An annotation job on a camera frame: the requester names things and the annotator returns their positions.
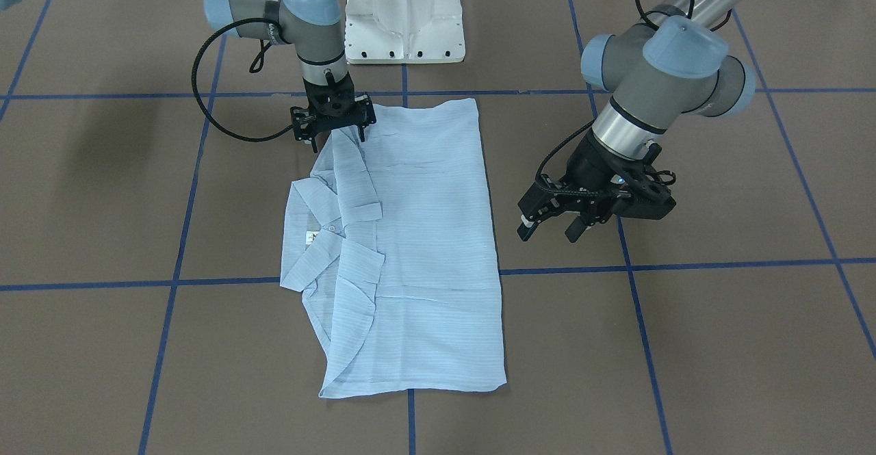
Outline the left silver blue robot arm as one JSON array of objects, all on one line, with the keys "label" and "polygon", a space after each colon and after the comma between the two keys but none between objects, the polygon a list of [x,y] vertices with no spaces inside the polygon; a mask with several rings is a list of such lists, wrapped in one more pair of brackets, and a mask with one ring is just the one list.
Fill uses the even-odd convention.
[{"label": "left silver blue robot arm", "polygon": [[609,92],[609,102],[574,133],[580,143],[562,177],[537,169],[517,204],[521,240],[564,213],[575,216],[565,231],[574,243],[613,217],[659,220],[675,209],[675,174],[653,166],[659,139],[683,114],[731,116],[753,99],[754,72],[717,34],[741,1],[665,0],[645,10],[634,0],[631,28],[586,44],[582,77]]}]

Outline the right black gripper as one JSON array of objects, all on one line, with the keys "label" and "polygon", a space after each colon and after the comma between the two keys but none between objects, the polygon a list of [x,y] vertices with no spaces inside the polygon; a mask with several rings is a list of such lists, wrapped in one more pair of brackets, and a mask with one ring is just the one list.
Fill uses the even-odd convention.
[{"label": "right black gripper", "polygon": [[351,124],[356,125],[359,141],[365,141],[365,130],[376,122],[374,103],[370,96],[355,98],[355,87],[350,74],[342,78],[322,78],[322,83],[313,83],[305,78],[305,92],[308,107],[291,107],[291,127],[295,140],[308,144],[317,155],[320,152],[319,136],[322,116],[352,116]]}]

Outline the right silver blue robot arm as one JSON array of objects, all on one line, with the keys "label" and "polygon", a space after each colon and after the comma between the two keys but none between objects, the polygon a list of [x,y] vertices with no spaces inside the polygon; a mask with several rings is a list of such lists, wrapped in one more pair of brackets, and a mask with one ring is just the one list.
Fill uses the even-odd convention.
[{"label": "right silver blue robot arm", "polygon": [[348,72],[339,0],[203,0],[203,9],[213,34],[195,55],[191,87],[199,109],[216,130],[236,140],[255,142],[254,137],[220,125],[207,109],[198,85],[201,59],[211,44],[222,36],[235,36],[260,42],[250,66],[252,73],[260,71],[269,49],[295,49],[307,105],[290,109],[291,124],[281,129],[281,135],[293,133],[298,141],[315,144],[322,133],[348,129],[360,141],[366,139],[376,113],[369,94],[356,91]]}]

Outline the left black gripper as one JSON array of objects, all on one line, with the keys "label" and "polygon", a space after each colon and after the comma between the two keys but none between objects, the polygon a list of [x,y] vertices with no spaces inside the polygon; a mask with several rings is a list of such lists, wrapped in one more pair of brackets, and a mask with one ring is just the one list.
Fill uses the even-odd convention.
[{"label": "left black gripper", "polygon": [[[575,191],[571,195],[561,191]],[[614,155],[587,130],[567,160],[561,186],[538,174],[517,202],[521,223],[517,236],[528,241],[539,224],[572,208],[578,212],[565,230],[570,243],[612,216],[626,216],[641,204],[641,162]]]}]

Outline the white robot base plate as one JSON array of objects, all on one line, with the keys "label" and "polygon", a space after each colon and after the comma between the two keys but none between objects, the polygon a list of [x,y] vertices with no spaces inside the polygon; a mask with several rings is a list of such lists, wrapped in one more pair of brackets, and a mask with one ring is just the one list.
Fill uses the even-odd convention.
[{"label": "white robot base plate", "polygon": [[466,56],[462,0],[346,0],[350,64],[452,64]]}]

